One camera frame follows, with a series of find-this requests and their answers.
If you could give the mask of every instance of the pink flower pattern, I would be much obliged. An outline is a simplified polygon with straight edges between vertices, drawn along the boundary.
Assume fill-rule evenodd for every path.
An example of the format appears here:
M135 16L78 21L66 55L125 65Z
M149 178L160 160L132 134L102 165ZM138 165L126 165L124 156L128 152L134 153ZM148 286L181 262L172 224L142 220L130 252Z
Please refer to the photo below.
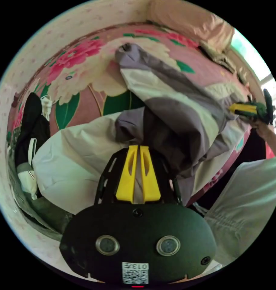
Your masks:
M218 181L219 181L219 177L221 176L221 174L223 173L223 170L221 169L212 179L209 183L207 183L204 187L203 187L203 191L207 192L210 188L212 188Z
M170 40L175 40L179 42L180 44L183 44L187 47L197 48L199 45L195 41L192 41L191 39L186 38L183 35L171 32L171 33L165 33L165 32L159 32L154 30L143 30L143 29L136 29L136 33L142 33L142 34L149 34L152 36L166 36Z
M21 122L22 122L22 118L23 118L23 113L24 113L24 106L25 106L25 104L23 104L21 106L20 111L18 113L18 116L17 116L17 118L13 122L12 132L14 131L14 129L16 129L17 127L21 126Z
M98 54L102 46L100 40L88 40L63 54L51 67L47 84L51 84L64 68L72 68L76 64L83 63L87 57Z
M167 37L170 40L176 40L180 44L184 44L187 47L197 48L199 46L198 43L196 43L196 42L192 41L191 39L188 39L180 34L168 33Z

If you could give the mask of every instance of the hand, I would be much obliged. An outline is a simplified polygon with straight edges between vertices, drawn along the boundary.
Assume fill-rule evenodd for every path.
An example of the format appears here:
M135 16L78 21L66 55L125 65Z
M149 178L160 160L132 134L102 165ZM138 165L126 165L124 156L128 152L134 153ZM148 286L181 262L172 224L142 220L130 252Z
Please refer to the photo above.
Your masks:
M274 132L272 126L268 126L266 123L257 120L256 122L251 121L251 126L256 129L257 134L267 141L268 137Z

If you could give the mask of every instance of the fisheye view circle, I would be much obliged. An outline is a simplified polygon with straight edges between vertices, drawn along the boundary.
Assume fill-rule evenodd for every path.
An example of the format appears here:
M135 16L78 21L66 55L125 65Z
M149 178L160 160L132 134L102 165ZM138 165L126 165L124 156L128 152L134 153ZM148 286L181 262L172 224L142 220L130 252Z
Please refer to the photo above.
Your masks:
M84 2L0 80L0 211L61 276L199 282L243 255L275 207L275 78L203 7Z

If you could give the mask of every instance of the window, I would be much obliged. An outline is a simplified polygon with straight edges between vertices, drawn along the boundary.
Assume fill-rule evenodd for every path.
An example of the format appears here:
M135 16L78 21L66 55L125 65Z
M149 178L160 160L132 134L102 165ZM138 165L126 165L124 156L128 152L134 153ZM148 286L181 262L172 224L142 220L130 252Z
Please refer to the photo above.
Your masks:
M268 68L260 54L257 52L257 50L236 29L232 38L231 46L239 54L241 54L241 56L253 69L254 73L257 75L260 81L267 77L269 74L271 74L270 69Z

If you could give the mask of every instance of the handheld device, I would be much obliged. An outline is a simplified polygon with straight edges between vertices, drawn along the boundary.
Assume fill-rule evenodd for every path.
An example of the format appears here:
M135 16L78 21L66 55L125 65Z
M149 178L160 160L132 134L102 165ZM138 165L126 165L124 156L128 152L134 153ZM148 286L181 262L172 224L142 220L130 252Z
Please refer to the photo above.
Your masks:
M133 204L138 150L143 204ZM105 283L159 285L201 274L216 243L206 221L183 206L164 157L146 146L129 146L111 157L94 205L70 221L60 251L83 277L90 273Z

